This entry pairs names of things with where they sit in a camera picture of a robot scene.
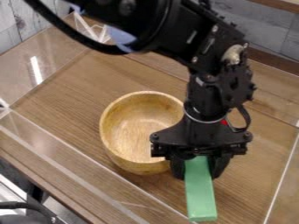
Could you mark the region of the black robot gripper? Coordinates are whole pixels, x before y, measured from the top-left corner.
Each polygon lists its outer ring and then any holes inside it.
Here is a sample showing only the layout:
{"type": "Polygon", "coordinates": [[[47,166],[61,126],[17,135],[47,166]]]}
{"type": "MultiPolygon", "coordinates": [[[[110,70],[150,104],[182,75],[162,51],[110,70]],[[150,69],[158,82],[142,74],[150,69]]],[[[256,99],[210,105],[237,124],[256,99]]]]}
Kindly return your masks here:
{"type": "Polygon", "coordinates": [[[232,155],[248,153],[248,143],[253,141],[253,134],[246,129],[237,129],[221,121],[202,123],[187,116],[170,128],[151,134],[151,156],[170,160],[173,176],[185,180],[186,162],[197,156],[209,156],[210,175],[217,179],[225,172],[232,155]]]}

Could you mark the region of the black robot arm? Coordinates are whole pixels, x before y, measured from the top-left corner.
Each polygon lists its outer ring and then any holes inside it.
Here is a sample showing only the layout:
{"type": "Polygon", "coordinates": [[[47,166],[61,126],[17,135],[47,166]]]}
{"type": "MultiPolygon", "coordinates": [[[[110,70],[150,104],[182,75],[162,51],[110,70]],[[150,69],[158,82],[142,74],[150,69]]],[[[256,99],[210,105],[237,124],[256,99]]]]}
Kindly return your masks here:
{"type": "Polygon", "coordinates": [[[182,120],[150,136],[151,153],[171,163],[185,179],[187,163],[209,160],[218,178],[230,160],[246,154],[253,135],[232,125],[229,114],[244,111],[258,89],[249,65],[246,36],[212,8],[212,0],[66,0],[89,17],[130,36],[107,45],[79,33],[42,0],[25,0],[45,19],[86,47],[110,54],[154,52],[190,71],[182,120]]]}

